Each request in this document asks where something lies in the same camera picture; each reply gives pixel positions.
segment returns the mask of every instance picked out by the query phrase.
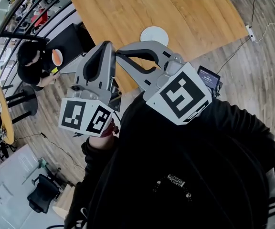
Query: black cable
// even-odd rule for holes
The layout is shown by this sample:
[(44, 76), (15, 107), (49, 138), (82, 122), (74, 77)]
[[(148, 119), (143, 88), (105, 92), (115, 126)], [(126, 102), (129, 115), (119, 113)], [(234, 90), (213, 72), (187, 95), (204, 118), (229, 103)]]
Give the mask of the black cable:
[(54, 226), (50, 226), (46, 229), (52, 229), (52, 228), (57, 228), (57, 227), (63, 227), (64, 228), (64, 225), (54, 225)]
[(42, 136), (43, 138), (46, 138), (51, 144), (54, 144), (57, 148), (59, 148), (59, 149), (61, 149), (62, 151), (64, 151), (64, 153), (66, 153), (66, 154), (72, 159), (73, 164), (74, 164), (75, 166), (80, 167), (82, 170), (85, 170), (83, 167), (81, 167), (80, 165), (78, 165), (78, 164), (74, 161), (73, 157), (72, 157), (69, 153), (67, 153), (63, 148), (60, 148), (56, 143), (53, 143), (52, 141), (50, 141), (50, 140), (46, 137), (46, 135), (45, 135), (44, 133), (38, 133), (38, 134), (33, 134), (33, 135), (28, 135), (28, 136), (25, 136), (25, 137), (17, 138), (17, 139), (14, 141), (14, 143), (15, 143), (16, 141), (20, 140), (20, 139), (25, 139), (25, 138), (27, 138), (27, 137), (31, 137), (31, 136), (35, 136), (35, 135), (40, 135), (40, 136)]
[(119, 123), (120, 123), (120, 118), (118, 117), (118, 115), (116, 114), (115, 111), (114, 111), (114, 113), (115, 113), (115, 115), (116, 115), (116, 117), (117, 117), (117, 119), (119, 120)]
[(252, 4), (252, 18), (251, 18), (251, 26), (250, 26), (250, 28), (252, 28), (252, 26), (253, 26), (253, 19), (254, 19), (254, 4), (255, 4), (255, 0), (253, 0), (253, 4)]
[(240, 50), (240, 48), (247, 42), (249, 41), (251, 38), (251, 36), (249, 36), (249, 38), (247, 40), (245, 40), (242, 44), (240, 44), (240, 46), (238, 47), (238, 49), (232, 54), (232, 56), (223, 64), (223, 66), (220, 68), (220, 70), (216, 73), (219, 74), (219, 72), (222, 70), (222, 68), (231, 60), (231, 58), (233, 58), (236, 53), (238, 52), (238, 50)]

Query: human hand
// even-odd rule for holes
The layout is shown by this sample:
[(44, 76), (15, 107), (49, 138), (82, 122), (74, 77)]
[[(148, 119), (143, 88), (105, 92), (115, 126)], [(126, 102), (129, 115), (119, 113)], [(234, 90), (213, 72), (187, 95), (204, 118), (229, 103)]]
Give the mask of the human hand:
[(97, 149), (111, 149), (114, 143), (113, 132), (115, 134), (119, 132), (118, 127), (114, 123), (114, 119), (112, 119), (111, 123), (100, 137), (90, 136), (90, 146)]
[(54, 73), (51, 73), (51, 75), (53, 76), (54, 79), (58, 79), (60, 76), (60, 72), (57, 72), (55, 75)]

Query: cable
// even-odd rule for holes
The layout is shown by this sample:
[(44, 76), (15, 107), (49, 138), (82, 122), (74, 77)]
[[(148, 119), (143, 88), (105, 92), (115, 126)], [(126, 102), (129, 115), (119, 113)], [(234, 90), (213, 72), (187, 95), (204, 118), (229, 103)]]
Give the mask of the cable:
[(266, 29), (265, 29), (265, 32), (264, 32), (263, 35), (262, 35), (262, 38), (261, 38), (260, 40), (258, 40), (257, 42), (255, 42), (255, 43), (259, 44), (260, 41), (261, 41), (262, 39), (264, 39), (264, 36), (265, 36), (266, 33), (267, 33), (267, 29), (268, 29), (269, 25), (274, 25), (274, 26), (275, 26), (275, 23), (271, 22), (271, 23), (267, 24)]
[(46, 229), (52, 229), (52, 228), (57, 228), (57, 227), (62, 227), (62, 228), (64, 228), (64, 225), (54, 225), (54, 226), (50, 226), (50, 227), (48, 227), (48, 228), (46, 228)]
[(240, 50), (240, 48), (247, 42), (249, 41), (251, 38), (251, 36), (249, 36), (249, 38), (247, 40), (245, 40), (244, 42), (242, 42), (242, 44), (240, 44), (240, 46), (237, 48), (237, 50), (232, 54), (232, 56), (223, 64), (223, 66), (220, 68), (220, 70), (216, 73), (219, 74), (219, 72), (222, 70), (222, 68), (236, 55), (236, 53), (238, 52), (238, 50)]
[(252, 4), (252, 18), (251, 18), (251, 26), (250, 26), (250, 28), (252, 28), (252, 26), (253, 26), (253, 18), (254, 18), (254, 4), (255, 4), (255, 0), (253, 0), (253, 4)]
[(27, 138), (27, 137), (31, 137), (31, 136), (35, 136), (35, 135), (40, 135), (40, 136), (42, 136), (43, 138), (46, 138), (47, 141), (49, 141), (51, 144), (54, 144), (57, 148), (59, 148), (59, 149), (61, 149), (62, 151), (64, 151), (64, 153), (67, 154), (67, 155), (72, 159), (73, 164), (74, 164), (75, 166), (80, 167), (82, 170), (85, 170), (82, 166), (78, 165), (78, 164), (74, 161), (73, 157), (72, 157), (69, 153), (67, 153), (63, 148), (59, 147), (56, 143), (53, 143), (52, 141), (50, 141), (50, 140), (46, 137), (46, 135), (45, 135), (44, 133), (42, 133), (42, 132), (41, 132), (41, 133), (37, 133), (37, 134), (33, 134), (33, 135), (28, 135), (28, 136), (21, 137), (21, 138), (17, 138), (17, 139), (14, 141), (14, 143), (15, 143), (16, 141), (20, 140), (20, 139), (25, 139), (25, 138)]

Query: black and white marker cube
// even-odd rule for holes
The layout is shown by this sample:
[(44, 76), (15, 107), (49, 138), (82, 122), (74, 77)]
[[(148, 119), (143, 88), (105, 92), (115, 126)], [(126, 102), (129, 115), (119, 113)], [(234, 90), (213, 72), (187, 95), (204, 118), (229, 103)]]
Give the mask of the black and white marker cube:
[(211, 93), (188, 62), (146, 104), (173, 123), (185, 125), (211, 102)]
[(112, 120), (113, 109), (99, 100), (63, 98), (59, 127), (73, 132), (101, 136)]

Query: black hoodie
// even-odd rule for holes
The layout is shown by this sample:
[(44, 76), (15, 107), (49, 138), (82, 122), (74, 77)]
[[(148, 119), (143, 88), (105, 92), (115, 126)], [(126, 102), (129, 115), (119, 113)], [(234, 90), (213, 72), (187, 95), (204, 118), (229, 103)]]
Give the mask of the black hoodie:
[(76, 185), (66, 229), (85, 220), (81, 208), (88, 229), (265, 228), (274, 137), (255, 115), (228, 102), (213, 99), (199, 117), (176, 126), (141, 94), (111, 150), (88, 140), (82, 150), (85, 178)]

